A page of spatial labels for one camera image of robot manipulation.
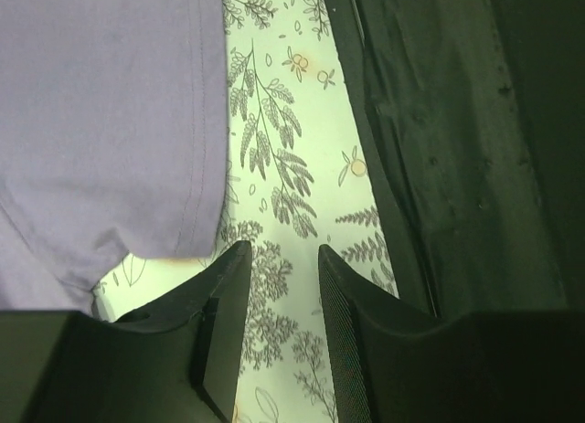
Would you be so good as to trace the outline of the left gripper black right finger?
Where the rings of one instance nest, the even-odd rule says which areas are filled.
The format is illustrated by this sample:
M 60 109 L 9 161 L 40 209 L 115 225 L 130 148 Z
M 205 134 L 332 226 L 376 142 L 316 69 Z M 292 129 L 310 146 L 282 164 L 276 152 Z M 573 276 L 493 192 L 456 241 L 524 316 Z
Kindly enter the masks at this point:
M 474 312 L 444 321 L 318 252 L 342 422 L 581 422 L 584 315 Z

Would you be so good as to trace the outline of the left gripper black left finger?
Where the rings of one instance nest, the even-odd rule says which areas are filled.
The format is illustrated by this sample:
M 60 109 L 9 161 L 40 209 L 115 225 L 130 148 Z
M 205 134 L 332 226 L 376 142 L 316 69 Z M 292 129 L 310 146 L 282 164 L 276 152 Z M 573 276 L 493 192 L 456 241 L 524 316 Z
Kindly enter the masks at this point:
M 3 312 L 4 422 L 229 422 L 252 248 L 108 323 L 80 312 Z

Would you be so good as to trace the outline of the purple t shirt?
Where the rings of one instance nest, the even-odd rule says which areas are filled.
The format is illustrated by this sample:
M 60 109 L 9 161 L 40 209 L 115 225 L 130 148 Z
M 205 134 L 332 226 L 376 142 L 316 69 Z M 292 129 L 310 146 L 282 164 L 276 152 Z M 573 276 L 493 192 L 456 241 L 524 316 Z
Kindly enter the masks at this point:
M 214 247 L 221 0 L 1 0 L 1 307 L 90 312 L 128 255 Z

